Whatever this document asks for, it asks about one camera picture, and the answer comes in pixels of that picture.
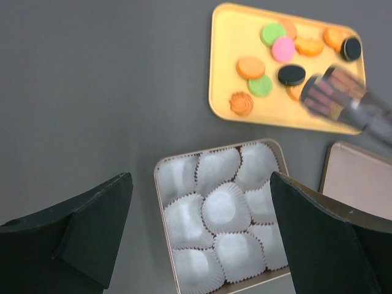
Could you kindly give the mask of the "black sandwich cookie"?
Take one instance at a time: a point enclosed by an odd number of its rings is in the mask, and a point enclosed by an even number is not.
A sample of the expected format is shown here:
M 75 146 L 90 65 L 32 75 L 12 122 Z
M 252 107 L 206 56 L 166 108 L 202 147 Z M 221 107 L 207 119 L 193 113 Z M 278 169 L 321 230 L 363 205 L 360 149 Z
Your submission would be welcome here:
M 306 70 L 297 64 L 282 66 L 277 72 L 277 79 L 284 86 L 297 86 L 304 82 Z
M 362 53 L 360 41 L 356 37 L 346 38 L 341 45 L 341 56 L 347 62 L 356 61 Z

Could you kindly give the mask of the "metal tongs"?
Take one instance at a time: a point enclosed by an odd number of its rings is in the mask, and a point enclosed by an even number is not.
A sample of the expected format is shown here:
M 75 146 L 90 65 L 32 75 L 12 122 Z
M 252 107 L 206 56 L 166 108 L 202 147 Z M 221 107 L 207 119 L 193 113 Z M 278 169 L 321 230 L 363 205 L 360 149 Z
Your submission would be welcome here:
M 304 84 L 300 102 L 308 112 L 344 124 L 391 146 L 391 106 L 356 76 L 332 65 Z

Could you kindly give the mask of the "orange biscuit under black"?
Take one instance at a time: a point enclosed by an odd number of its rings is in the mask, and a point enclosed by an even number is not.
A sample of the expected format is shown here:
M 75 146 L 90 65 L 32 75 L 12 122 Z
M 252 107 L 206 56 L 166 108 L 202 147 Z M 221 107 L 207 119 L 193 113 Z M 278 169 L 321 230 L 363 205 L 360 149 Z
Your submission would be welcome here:
M 300 97 L 301 97 L 301 92 L 303 90 L 304 85 L 296 85 L 296 86 L 288 86 L 286 88 L 287 90 L 287 94 L 289 95 L 289 97 L 296 101 L 299 102 L 300 101 Z

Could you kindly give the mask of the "gold cookie tin box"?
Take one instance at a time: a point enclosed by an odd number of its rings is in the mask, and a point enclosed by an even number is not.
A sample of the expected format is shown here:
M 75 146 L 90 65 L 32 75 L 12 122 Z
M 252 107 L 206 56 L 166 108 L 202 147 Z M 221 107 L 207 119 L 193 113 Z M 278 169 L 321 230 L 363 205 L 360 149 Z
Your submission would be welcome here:
M 281 146 L 261 139 L 167 157 L 154 171 L 178 293 L 238 293 L 288 276 L 270 176 Z

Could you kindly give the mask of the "pink sandwich cookie top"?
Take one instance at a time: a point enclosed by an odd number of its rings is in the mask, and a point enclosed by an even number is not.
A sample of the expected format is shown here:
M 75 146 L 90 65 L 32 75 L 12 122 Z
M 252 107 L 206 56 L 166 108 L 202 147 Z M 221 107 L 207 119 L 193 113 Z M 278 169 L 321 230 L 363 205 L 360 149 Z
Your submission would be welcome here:
M 275 40 L 271 52 L 277 62 L 287 63 L 294 57 L 296 48 L 293 40 L 284 36 Z

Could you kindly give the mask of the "orange cookie behind green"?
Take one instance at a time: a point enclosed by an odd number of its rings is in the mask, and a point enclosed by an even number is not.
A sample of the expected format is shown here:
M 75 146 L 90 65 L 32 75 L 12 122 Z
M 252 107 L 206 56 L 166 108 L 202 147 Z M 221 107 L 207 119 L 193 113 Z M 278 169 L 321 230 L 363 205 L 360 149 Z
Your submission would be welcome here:
M 281 19 L 279 20 L 279 23 L 284 27 L 285 35 L 292 40 L 295 40 L 297 37 L 297 29 L 295 25 L 288 19 Z

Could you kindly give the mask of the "green sandwich cookie bottom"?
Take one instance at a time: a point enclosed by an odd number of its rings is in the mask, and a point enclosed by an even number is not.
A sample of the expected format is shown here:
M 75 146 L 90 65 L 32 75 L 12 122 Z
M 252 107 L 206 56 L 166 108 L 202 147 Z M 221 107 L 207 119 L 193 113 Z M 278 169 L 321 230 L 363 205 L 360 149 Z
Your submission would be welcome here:
M 269 76 L 263 75 L 260 78 L 248 80 L 247 88 L 251 94 L 257 97 L 266 97 L 273 89 L 273 82 Z

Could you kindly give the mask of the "orange cookie top middle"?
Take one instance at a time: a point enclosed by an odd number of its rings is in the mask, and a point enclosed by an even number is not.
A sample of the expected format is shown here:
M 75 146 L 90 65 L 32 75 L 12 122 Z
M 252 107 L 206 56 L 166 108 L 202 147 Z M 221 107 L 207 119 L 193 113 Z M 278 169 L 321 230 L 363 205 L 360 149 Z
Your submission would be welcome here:
M 319 39 L 297 37 L 295 48 L 301 55 L 315 57 L 322 53 L 324 43 Z

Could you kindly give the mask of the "green sandwich cookie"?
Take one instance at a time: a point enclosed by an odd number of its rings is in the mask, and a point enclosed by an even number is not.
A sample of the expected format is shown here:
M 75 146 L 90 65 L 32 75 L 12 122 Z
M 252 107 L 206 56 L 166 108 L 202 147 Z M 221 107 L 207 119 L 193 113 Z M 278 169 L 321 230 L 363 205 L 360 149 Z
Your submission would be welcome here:
M 257 97 L 266 97 L 273 89 L 273 82 L 269 76 L 263 75 L 260 78 L 248 80 L 247 88 L 251 94 Z
M 285 35 L 286 31 L 283 25 L 280 23 L 270 23 L 262 28 L 260 38 L 266 46 L 271 47 L 278 38 Z

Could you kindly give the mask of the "green sandwich cookie top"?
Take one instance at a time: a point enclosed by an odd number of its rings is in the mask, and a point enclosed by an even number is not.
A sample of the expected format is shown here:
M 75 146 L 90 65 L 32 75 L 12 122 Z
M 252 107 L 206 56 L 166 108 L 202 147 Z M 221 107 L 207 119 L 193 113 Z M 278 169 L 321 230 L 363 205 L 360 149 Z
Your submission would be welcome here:
M 262 28 L 260 38 L 266 46 L 271 47 L 278 38 L 285 35 L 286 31 L 283 25 L 280 23 L 270 23 Z

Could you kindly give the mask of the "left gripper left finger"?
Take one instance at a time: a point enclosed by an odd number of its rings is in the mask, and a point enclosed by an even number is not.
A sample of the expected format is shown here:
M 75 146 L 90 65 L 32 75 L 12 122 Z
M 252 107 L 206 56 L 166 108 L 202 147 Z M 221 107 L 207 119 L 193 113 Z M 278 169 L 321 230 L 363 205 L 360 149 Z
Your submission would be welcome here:
M 103 293 L 132 199 L 130 173 L 1 225 L 1 293 Z

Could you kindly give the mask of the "gold tin lid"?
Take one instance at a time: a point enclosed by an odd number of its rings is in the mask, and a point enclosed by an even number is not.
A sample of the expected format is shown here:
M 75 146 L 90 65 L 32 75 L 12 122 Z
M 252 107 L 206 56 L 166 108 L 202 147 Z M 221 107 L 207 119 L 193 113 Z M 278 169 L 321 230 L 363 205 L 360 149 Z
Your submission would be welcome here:
M 339 141 L 327 150 L 319 192 L 355 209 L 391 219 L 391 160 Z

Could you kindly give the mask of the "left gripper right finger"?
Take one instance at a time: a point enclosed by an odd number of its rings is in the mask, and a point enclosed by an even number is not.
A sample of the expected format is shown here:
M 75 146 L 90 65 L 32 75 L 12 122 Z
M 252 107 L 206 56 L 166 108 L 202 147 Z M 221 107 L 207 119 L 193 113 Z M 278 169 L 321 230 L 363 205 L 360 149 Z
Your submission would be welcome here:
M 297 293 L 391 293 L 391 221 L 280 172 L 271 195 Z

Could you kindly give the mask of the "orange yellow tray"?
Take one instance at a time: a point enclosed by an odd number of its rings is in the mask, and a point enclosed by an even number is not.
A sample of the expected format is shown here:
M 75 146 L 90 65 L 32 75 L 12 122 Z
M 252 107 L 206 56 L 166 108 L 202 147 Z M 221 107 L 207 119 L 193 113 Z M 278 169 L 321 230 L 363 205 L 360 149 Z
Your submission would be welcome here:
M 358 37 L 350 27 L 301 18 L 294 15 L 256 9 L 238 4 L 218 5 L 212 15 L 211 54 L 209 69 L 209 106 L 218 117 L 231 121 L 279 127 L 316 130 L 356 135 L 357 131 L 310 115 L 294 101 L 277 79 L 281 63 L 274 60 L 270 48 L 261 39 L 262 29 L 271 23 L 287 20 L 305 39 L 323 40 L 326 29 L 341 31 L 346 37 Z M 240 76 L 236 63 L 243 56 L 254 56 L 265 64 L 265 73 L 273 87 L 266 97 L 252 96 L 254 107 L 247 116 L 230 109 L 235 92 L 247 92 L 247 81 Z

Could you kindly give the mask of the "orange round biscuit left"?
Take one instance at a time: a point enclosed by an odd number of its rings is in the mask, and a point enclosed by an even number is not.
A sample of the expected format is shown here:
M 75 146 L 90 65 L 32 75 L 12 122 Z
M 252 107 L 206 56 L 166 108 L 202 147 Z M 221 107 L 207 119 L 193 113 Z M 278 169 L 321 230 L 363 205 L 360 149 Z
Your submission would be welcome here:
M 237 60 L 236 70 L 247 80 L 257 79 L 265 74 L 265 64 L 255 56 L 243 56 Z

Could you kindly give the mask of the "orange cookie top right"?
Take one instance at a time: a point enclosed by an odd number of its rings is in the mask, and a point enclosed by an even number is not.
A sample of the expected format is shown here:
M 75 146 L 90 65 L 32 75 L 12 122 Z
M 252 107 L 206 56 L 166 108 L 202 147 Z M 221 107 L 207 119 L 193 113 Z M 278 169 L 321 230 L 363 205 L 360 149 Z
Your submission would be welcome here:
M 341 51 L 341 46 L 348 34 L 345 31 L 336 28 L 326 28 L 323 32 L 324 42 L 336 52 Z

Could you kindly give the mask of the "white paper cupcake liner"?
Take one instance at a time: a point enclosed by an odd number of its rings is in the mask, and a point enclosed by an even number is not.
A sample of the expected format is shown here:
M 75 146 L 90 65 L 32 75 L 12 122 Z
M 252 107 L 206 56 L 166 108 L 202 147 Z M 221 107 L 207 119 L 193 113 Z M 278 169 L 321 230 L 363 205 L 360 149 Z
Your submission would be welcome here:
M 250 143 L 240 148 L 243 163 L 237 174 L 236 183 L 242 190 L 256 190 L 279 171 L 273 150 L 265 143 Z
M 277 223 L 269 225 L 251 225 L 248 231 L 261 242 L 264 259 L 269 270 L 279 270 L 288 265 Z
M 256 190 L 245 193 L 251 218 L 256 224 L 273 224 L 277 222 L 273 206 L 270 180 Z
M 197 163 L 197 156 L 184 156 L 167 160 L 158 166 L 157 179 L 164 206 L 195 192 Z
M 173 259 L 181 293 L 211 293 L 225 282 L 223 269 L 212 249 L 174 250 Z
M 244 192 L 233 182 L 216 187 L 202 204 L 202 218 L 215 235 L 245 231 L 251 224 L 251 214 Z
M 165 208 L 172 249 L 207 249 L 213 245 L 214 237 L 202 220 L 202 204 L 203 197 L 193 193 L 175 200 Z
M 203 152 L 196 169 L 198 193 L 207 196 L 218 185 L 231 180 L 240 163 L 240 154 L 236 148 Z
M 226 281 L 235 284 L 258 276 L 266 270 L 262 245 L 248 232 L 223 233 L 213 245 Z

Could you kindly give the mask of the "orange swirl cookie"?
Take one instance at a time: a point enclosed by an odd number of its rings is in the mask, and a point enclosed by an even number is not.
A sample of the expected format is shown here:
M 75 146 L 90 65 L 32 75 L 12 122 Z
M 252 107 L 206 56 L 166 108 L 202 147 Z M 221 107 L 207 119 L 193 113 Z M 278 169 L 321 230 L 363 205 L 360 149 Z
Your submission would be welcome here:
M 249 115 L 254 107 L 252 97 L 245 92 L 235 92 L 229 99 L 230 110 L 238 116 Z

